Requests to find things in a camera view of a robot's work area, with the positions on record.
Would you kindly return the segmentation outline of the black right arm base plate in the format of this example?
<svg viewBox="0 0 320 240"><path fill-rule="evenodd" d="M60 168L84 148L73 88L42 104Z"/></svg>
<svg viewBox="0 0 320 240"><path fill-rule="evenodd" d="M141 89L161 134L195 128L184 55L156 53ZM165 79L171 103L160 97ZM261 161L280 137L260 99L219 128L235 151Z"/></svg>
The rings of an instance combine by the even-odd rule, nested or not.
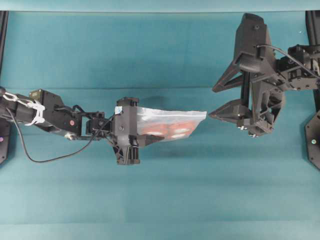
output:
<svg viewBox="0 0 320 240"><path fill-rule="evenodd" d="M308 160L320 169L320 111L304 127Z"/></svg>

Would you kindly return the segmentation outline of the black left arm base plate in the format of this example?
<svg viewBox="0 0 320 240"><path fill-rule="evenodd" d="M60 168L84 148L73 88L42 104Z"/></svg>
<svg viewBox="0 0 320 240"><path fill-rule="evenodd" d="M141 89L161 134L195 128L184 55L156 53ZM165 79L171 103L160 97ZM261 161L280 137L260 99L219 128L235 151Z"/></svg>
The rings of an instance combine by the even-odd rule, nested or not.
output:
<svg viewBox="0 0 320 240"><path fill-rule="evenodd" d="M4 119L0 120L0 163L8 158L11 124Z"/></svg>

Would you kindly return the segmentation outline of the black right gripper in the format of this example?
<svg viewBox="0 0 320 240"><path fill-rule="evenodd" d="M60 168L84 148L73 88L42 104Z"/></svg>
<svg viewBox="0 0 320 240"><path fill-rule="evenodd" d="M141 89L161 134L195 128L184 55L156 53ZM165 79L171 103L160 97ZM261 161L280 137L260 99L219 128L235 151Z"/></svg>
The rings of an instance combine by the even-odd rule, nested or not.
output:
<svg viewBox="0 0 320 240"><path fill-rule="evenodd" d="M284 92L279 88L282 83L275 59L240 57L237 63L233 60L212 91L222 92L242 85L241 98L227 102L208 116L236 123L252 138L270 134L285 103Z"/></svg>

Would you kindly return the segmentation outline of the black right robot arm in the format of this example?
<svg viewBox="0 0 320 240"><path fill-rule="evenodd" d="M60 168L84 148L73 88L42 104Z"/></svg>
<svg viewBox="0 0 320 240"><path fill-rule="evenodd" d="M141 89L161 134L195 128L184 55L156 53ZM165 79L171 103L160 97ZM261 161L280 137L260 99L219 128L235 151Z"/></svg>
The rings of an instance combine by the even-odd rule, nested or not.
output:
<svg viewBox="0 0 320 240"><path fill-rule="evenodd" d="M269 44L258 44L252 53L240 53L212 88L218 93L240 87L240 98L225 103L209 116L233 123L253 138L270 134L285 105L286 91L319 88L319 49L318 45L296 45L284 52Z"/></svg>

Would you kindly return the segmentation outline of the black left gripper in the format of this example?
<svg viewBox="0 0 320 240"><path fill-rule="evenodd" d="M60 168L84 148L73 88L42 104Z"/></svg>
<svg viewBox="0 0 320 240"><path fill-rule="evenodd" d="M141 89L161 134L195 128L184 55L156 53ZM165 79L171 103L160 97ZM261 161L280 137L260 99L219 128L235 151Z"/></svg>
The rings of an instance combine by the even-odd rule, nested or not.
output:
<svg viewBox="0 0 320 240"><path fill-rule="evenodd" d="M139 148L160 142L163 136L137 132L137 104L139 99L124 97L116 102L112 119L113 150L119 165L139 164Z"/></svg>

